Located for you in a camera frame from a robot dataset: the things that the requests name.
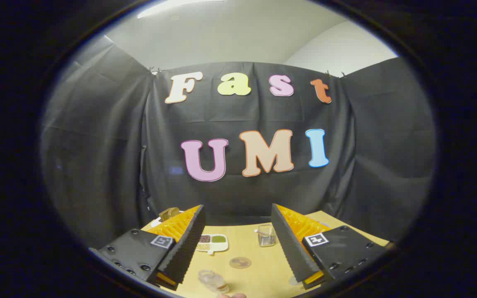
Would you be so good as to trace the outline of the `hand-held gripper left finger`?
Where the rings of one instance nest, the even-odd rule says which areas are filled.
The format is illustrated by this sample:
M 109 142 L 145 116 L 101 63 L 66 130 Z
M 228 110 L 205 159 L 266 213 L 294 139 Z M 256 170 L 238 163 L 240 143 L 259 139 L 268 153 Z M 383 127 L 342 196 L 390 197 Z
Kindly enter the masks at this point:
M 130 229 L 89 250 L 128 279 L 174 291 L 183 283 L 205 226 L 204 205 L 197 205 L 156 227 Z

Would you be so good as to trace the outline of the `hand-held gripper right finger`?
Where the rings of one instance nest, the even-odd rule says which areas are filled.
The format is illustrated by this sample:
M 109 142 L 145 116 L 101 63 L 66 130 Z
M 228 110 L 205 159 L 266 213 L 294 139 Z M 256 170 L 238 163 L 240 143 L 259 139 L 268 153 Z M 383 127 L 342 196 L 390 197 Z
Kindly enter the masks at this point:
M 333 287 L 371 268 L 386 252 L 348 225 L 337 228 L 278 204 L 271 206 L 271 224 L 297 282 L 308 290 Z

